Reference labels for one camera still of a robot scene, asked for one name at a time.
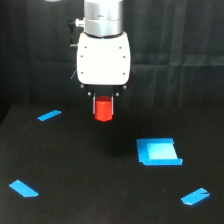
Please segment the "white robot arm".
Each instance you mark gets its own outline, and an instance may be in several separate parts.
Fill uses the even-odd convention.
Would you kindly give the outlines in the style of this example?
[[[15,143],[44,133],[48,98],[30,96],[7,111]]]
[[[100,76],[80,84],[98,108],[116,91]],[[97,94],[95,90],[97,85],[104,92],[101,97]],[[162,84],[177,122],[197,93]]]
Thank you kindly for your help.
[[[77,78],[92,98],[93,115],[110,121],[114,99],[131,74],[131,51],[123,30],[123,0],[84,0],[84,17],[68,22],[70,30],[82,28],[77,43]]]

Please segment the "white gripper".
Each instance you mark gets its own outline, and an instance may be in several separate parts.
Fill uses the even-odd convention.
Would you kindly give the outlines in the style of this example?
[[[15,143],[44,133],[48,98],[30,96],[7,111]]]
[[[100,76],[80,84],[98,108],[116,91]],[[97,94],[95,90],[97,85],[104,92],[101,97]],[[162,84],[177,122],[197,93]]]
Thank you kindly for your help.
[[[96,114],[96,95],[111,97],[112,115],[116,96],[126,89],[131,76],[131,51],[126,32],[113,38],[95,38],[80,34],[77,44],[76,72],[81,87],[92,97]]]

